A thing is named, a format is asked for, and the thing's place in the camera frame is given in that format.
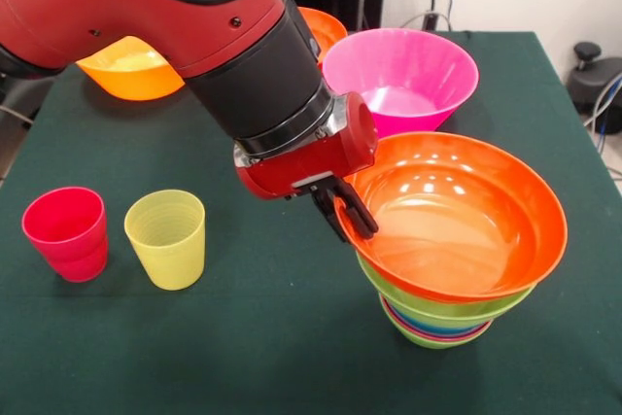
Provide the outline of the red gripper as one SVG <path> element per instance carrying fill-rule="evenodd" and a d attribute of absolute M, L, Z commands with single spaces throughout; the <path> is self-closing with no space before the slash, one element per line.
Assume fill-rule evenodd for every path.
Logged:
<path fill-rule="evenodd" d="M 321 129 L 328 135 L 310 137 L 291 150 L 255 162 L 235 147 L 233 160 L 238 177 L 254 195 L 272 199 L 297 194 L 301 187 L 329 176 L 349 176 L 374 162 L 378 133 L 371 112 L 359 94 L 350 92 L 336 97 L 333 112 Z M 354 188 L 345 181 L 338 181 L 334 188 L 345 203 L 354 230 L 360 237 L 371 239 L 378 231 L 378 224 Z M 348 243 L 331 192 L 316 189 L 311 191 L 311 196 L 337 237 Z"/>

